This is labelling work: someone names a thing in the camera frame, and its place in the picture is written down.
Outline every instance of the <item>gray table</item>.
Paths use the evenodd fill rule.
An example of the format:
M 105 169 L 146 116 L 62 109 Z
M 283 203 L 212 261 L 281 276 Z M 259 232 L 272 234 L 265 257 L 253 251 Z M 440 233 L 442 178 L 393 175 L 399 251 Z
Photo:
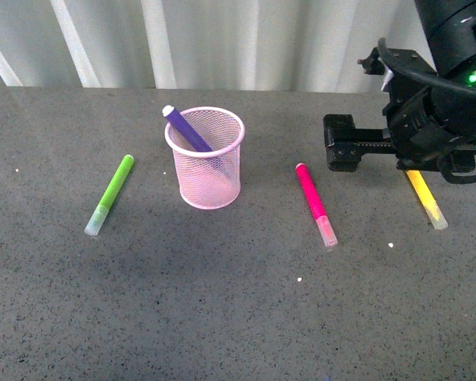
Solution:
M 0 88 L 0 379 L 476 379 L 476 185 L 426 175 L 450 224 L 435 231 L 394 157 L 326 167 L 323 116 L 382 128 L 386 102 Z M 166 104 L 244 120 L 232 205 L 180 197 Z M 135 167 L 89 237 L 126 153 Z M 331 252 L 300 161 L 340 240 Z

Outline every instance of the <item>pen holder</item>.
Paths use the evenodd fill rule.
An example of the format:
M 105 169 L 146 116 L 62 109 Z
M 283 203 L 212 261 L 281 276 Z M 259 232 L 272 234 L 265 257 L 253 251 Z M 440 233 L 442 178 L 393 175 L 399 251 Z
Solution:
M 217 107 L 196 107 L 180 113 L 211 147 L 196 152 L 167 123 L 166 142 L 173 148 L 182 198 L 198 209 L 229 205 L 240 193 L 240 143 L 245 126 L 239 117 Z

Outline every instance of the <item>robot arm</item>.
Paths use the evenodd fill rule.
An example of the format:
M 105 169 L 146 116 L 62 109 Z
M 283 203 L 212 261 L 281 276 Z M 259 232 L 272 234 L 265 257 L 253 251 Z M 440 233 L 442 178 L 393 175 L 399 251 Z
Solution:
M 437 71 L 412 50 L 386 47 L 384 39 L 365 60 L 365 72 L 393 74 L 383 110 L 388 128 L 356 129 L 350 115 L 327 115 L 324 138 L 328 166 L 354 171 L 366 153 L 394 153 L 397 168 L 440 171 L 451 183 L 475 183 L 454 176 L 475 168 L 476 1 L 416 0 Z

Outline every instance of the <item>corrugated wall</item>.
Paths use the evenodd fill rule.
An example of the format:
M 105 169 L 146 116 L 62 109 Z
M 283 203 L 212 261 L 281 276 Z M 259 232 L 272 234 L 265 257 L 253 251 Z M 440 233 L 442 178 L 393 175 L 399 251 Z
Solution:
M 0 86 L 378 91 L 379 37 L 432 63 L 413 0 L 0 0 Z

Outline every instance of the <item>black cable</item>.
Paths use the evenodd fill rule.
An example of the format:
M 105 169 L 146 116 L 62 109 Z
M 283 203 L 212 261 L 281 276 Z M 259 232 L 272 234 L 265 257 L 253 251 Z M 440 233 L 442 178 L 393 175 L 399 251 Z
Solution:
M 380 38 L 378 41 L 378 52 L 381 56 L 382 62 L 384 62 L 386 66 L 418 83 L 449 90 L 455 95 L 466 95 L 469 98 L 476 99 L 476 89 L 472 87 L 412 69 L 408 64 L 393 55 L 393 53 L 386 47 L 386 38 L 384 37 Z
M 444 177 L 446 181 L 451 184 L 472 184 L 476 183 L 476 175 L 472 176 L 455 176 L 451 173 L 449 158 L 447 156 L 441 156 L 437 160 L 437 167 L 439 168 L 439 172 Z

